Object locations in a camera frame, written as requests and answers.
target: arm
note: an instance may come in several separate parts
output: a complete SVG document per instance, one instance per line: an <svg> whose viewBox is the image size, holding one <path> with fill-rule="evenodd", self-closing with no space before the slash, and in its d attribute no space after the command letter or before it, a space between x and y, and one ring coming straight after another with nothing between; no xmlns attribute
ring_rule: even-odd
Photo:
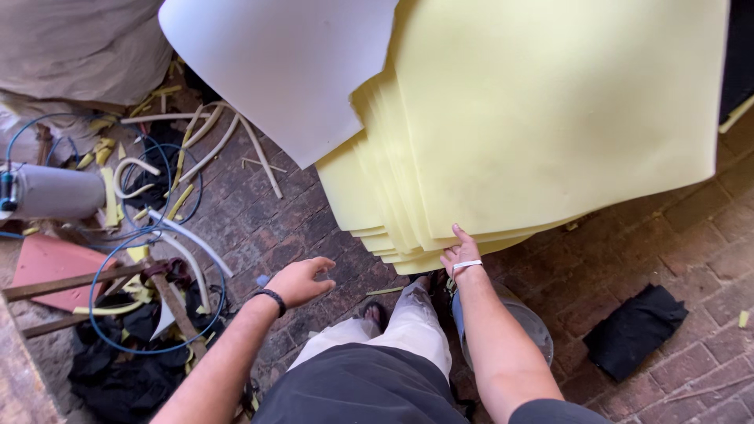
<svg viewBox="0 0 754 424"><path fill-rule="evenodd" d="M334 266L324 257L292 263L266 288L277 293L287 308L295 308L335 287L332 280L314 281L317 273ZM152 424L231 422L256 353L279 313L277 302L264 294L247 302Z"/></svg>
<svg viewBox="0 0 754 424"><path fill-rule="evenodd" d="M453 264L480 259L477 243L458 227L453 232L461 246L445 250L440 261L452 275ZM466 342L474 362L479 394L489 415L507 423L528 401L562 400L547 362L529 335L498 299L484 268L457 269Z"/></svg>

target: white wristband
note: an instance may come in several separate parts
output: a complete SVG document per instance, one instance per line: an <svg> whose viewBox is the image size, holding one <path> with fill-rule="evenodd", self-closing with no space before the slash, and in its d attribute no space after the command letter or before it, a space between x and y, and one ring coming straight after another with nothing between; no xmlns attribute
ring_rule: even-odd
<svg viewBox="0 0 754 424"><path fill-rule="evenodd" d="M472 266L472 265L482 265L482 261L481 260L469 260L467 262L456 263L453 266L453 273L452 273L453 275L451 275L450 278L452 278L452 279L455 280L455 270L456 269L458 269L458 268L466 268L467 266Z"/></svg>

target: person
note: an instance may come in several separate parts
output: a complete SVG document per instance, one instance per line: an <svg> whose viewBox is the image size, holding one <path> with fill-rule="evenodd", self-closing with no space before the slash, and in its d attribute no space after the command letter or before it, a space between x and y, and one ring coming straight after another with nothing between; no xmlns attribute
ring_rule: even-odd
<svg viewBox="0 0 754 424"><path fill-rule="evenodd" d="M498 300L483 266L454 269L481 258L472 237L457 224L453 232L461 243L445 249L440 261L460 290L477 388L491 418L498 424L608 422L563 400L543 355ZM268 329L285 308L332 290L334 281L314 278L334 266L317 257L281 270L266 286L271 293L242 307L152 422L231 422ZM265 396L252 424L467 422L452 406L451 357L428 280L419 278L403 289L389 323L384 320L380 308L371 305L362 318L311 338Z"/></svg>

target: white foam sheet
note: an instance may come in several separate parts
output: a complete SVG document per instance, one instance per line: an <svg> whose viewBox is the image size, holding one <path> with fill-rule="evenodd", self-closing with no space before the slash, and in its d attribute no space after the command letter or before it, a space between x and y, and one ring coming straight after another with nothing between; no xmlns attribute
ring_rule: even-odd
<svg viewBox="0 0 754 424"><path fill-rule="evenodd" d="M173 48L301 168L362 129L349 97L382 71L397 0L166 0Z"/></svg>

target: red foam piece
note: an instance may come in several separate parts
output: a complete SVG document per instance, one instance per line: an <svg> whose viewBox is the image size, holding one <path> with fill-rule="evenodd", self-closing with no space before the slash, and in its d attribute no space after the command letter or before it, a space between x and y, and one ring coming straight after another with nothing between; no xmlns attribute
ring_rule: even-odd
<svg viewBox="0 0 754 424"><path fill-rule="evenodd" d="M93 274L105 262L106 257L100 252L59 238L44 234L32 234L23 240L21 255L18 258L16 274L13 277L11 287ZM113 267L116 262L116 259L111 258L103 270ZM34 297L32 300L72 312L76 306L86 307L89 305L90 287L84 286L45 294L44 296ZM97 283L94 288L94 299L102 294L103 289L102 283Z"/></svg>

